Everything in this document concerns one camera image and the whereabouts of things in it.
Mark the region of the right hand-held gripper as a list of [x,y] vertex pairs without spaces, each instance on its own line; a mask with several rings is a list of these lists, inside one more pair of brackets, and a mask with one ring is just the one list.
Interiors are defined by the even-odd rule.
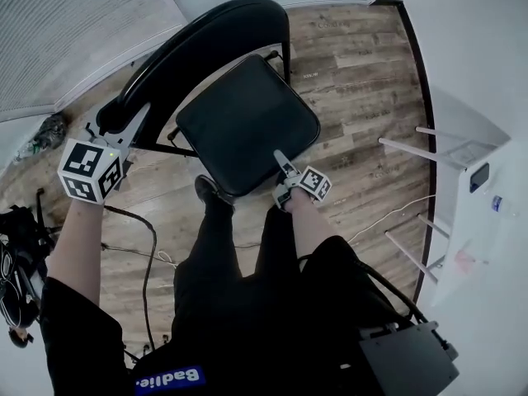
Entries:
[[332,183],[326,175],[310,166],[300,172],[278,149],[273,152],[273,155],[282,171],[276,189],[272,192],[275,204],[279,209],[284,209],[293,188],[304,190],[316,201],[323,201],[327,197],[332,188]]

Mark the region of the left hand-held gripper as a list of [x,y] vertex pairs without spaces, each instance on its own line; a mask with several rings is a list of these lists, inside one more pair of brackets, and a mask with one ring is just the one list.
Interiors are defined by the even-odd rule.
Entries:
[[119,133],[101,135],[98,114],[102,106],[86,113],[84,129],[68,139],[59,163],[59,179],[68,197],[88,203],[103,203],[120,187],[130,169],[130,145],[150,110],[146,103]]

